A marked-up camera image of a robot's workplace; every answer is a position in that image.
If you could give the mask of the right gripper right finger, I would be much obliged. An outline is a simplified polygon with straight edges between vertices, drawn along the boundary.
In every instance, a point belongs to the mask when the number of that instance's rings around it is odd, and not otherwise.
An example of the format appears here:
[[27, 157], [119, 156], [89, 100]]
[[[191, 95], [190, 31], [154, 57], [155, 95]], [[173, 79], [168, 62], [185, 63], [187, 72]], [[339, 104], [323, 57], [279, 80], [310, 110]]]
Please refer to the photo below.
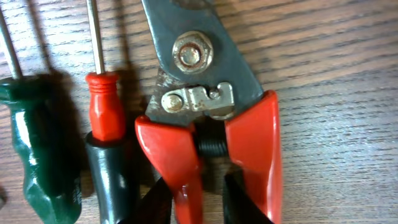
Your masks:
[[274, 224], [239, 186], [233, 174], [223, 182], [224, 224]]

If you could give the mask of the red handled cutting pliers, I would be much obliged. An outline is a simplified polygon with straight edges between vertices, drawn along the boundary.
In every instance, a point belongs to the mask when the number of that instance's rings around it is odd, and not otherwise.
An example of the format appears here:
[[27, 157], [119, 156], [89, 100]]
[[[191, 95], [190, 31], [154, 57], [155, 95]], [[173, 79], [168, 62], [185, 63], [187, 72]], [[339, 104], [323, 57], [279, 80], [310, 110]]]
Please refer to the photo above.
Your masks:
[[211, 1], [143, 1], [159, 59], [135, 130], [169, 187], [179, 223], [203, 222], [201, 159], [229, 157], [233, 176], [273, 223], [282, 221], [277, 94], [264, 90]]

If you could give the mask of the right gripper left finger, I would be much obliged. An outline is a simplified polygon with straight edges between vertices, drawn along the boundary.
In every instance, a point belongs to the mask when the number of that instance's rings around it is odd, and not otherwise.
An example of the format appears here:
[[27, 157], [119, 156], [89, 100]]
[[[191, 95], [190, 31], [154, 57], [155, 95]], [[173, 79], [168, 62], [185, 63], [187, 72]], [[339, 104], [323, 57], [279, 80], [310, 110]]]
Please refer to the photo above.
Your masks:
[[170, 224], [172, 199], [169, 187], [160, 178], [124, 219], [124, 224]]

